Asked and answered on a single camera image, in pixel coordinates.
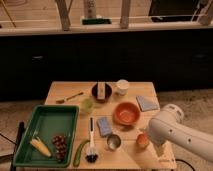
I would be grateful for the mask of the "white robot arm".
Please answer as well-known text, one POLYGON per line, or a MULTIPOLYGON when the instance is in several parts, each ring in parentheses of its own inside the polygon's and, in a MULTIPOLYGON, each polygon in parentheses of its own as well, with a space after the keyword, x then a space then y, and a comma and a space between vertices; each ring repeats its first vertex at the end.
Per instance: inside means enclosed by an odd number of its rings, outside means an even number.
POLYGON ((184 112, 174 104, 167 104, 148 122, 146 133, 150 141, 163 145, 170 141, 213 163, 213 135, 184 126, 184 112))

